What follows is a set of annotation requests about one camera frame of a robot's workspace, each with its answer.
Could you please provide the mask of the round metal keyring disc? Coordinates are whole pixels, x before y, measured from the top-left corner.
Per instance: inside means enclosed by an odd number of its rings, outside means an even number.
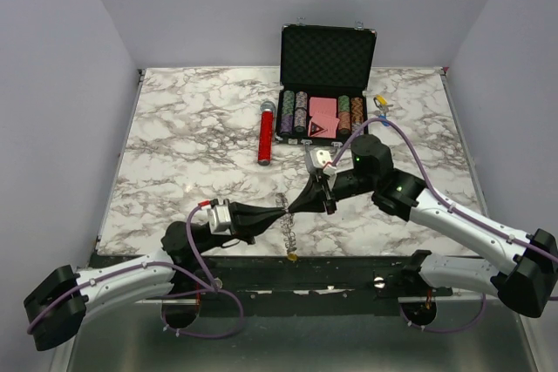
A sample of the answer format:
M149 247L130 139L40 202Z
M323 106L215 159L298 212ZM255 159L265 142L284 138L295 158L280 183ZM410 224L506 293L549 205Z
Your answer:
M276 204L282 207L286 213L280 218L281 232L283 236L286 254L296 255L296 234L294 233L294 215L288 212L289 202L284 193L276 194Z

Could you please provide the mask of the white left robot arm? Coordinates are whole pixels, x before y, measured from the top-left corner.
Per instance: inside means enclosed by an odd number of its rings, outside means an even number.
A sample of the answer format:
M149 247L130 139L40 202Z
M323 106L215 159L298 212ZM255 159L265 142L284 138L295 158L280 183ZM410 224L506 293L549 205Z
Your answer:
M25 299L24 309L38 351L68 342L80 327L108 309L149 298L179 299L231 293L220 288L202 253L231 240L254 242L282 207L228 200L199 203L184 222L172 223L159 249L111 267L52 271Z

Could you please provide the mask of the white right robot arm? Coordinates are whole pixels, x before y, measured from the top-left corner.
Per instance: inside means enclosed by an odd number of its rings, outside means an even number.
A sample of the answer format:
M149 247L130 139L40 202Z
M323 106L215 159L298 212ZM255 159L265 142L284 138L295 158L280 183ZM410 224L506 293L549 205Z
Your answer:
M497 297L514 312L541 317L557 283L557 242L544 229L527 233L450 200L426 182L394 167L391 150L371 134L350 145L353 167L339 172L324 150L307 158L309 180L290 213L327 213L337 202L369 193L383 213L427 227L475 252L475 258L417 251L402 272L403 289L462 288Z

